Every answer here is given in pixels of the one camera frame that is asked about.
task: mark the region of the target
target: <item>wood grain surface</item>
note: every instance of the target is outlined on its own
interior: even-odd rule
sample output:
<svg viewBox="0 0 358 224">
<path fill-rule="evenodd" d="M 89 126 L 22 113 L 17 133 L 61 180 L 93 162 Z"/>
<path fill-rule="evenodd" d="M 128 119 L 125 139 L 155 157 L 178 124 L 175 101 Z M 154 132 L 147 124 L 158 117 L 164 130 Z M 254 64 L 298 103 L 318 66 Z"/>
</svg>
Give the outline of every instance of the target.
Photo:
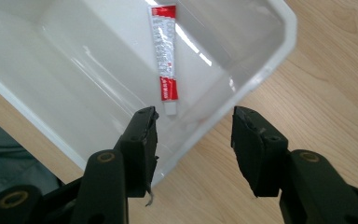
<svg viewBox="0 0 358 224">
<path fill-rule="evenodd" d="M 296 49 L 239 105 L 267 118 L 289 139 L 289 149 L 321 153 L 358 187 L 358 1 L 286 2 L 298 19 Z M 8 108 L 0 98 L 1 126 L 65 181 L 81 175 L 69 161 L 57 167 L 53 160 L 63 157 L 38 151 L 45 145 L 55 149 Z M 231 113 L 154 187 L 151 206 L 145 207 L 147 198 L 130 199 L 130 222 L 283 223 L 278 198 L 257 199 L 250 191 L 229 146 L 230 133 Z"/>
</svg>

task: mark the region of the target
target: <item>tube label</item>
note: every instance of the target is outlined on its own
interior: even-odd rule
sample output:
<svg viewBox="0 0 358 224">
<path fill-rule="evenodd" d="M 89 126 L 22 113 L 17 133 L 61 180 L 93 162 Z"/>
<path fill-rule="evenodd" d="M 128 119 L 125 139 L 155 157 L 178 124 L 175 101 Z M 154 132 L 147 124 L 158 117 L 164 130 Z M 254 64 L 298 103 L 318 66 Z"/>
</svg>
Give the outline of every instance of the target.
<svg viewBox="0 0 358 224">
<path fill-rule="evenodd" d="M 176 6 L 150 8 L 162 101 L 178 99 L 174 74 L 175 12 Z"/>
</svg>

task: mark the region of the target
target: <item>toothpaste tube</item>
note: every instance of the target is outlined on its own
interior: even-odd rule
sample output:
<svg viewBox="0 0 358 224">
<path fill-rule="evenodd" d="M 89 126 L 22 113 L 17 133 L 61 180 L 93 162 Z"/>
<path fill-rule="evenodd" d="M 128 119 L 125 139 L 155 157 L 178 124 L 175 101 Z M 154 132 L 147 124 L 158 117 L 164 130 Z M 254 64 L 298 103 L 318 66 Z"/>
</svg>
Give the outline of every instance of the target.
<svg viewBox="0 0 358 224">
<path fill-rule="evenodd" d="M 178 93 L 174 74 L 174 38 L 176 5 L 149 8 L 156 49 L 161 101 L 167 115 L 176 114 Z"/>
</svg>

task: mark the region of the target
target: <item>white plastic bin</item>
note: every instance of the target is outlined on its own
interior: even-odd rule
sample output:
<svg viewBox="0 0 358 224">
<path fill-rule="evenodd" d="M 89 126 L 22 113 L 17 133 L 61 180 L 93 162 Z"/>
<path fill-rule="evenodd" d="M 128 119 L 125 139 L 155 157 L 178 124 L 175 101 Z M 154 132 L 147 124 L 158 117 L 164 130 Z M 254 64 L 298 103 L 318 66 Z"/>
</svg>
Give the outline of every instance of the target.
<svg viewBox="0 0 358 224">
<path fill-rule="evenodd" d="M 176 116 L 159 99 L 153 0 L 0 0 L 0 94 L 82 168 L 154 105 L 158 182 L 296 43 L 283 0 L 167 2 L 177 4 Z"/>
</svg>

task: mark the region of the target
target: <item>dark fabric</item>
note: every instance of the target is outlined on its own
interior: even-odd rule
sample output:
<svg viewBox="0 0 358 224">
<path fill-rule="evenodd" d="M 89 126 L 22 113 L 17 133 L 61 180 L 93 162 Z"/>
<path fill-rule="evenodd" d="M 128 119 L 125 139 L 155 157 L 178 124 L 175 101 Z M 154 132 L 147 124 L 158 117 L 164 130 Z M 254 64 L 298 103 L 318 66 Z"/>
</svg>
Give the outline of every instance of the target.
<svg viewBox="0 0 358 224">
<path fill-rule="evenodd" d="M 0 191 L 34 185 L 43 194 L 59 187 L 56 176 L 0 128 Z"/>
</svg>

